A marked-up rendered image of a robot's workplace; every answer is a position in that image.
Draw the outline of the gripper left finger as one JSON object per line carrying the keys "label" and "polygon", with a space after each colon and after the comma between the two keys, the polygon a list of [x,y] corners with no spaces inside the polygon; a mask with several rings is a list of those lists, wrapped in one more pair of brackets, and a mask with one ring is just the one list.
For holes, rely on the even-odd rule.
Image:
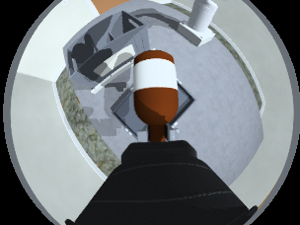
{"label": "gripper left finger", "polygon": [[137,142],[150,141],[150,125],[145,124],[142,130],[137,131]]}

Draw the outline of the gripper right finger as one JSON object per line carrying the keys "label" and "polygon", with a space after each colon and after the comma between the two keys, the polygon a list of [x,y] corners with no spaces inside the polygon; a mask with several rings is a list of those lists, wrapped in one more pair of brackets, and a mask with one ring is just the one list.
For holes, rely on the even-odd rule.
{"label": "gripper right finger", "polygon": [[165,137],[166,137],[166,140],[168,140],[168,141],[179,140],[179,130],[177,128],[172,128],[167,123],[167,124],[165,124]]}

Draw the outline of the brown glass bottle with white label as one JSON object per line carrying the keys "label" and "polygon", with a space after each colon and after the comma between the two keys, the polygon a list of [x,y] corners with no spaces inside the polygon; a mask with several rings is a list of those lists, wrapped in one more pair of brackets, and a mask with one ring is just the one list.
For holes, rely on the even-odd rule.
{"label": "brown glass bottle with white label", "polygon": [[166,141],[165,124],[179,108],[174,57],[147,50],[133,60],[133,102],[136,115],[150,125],[150,142]]}

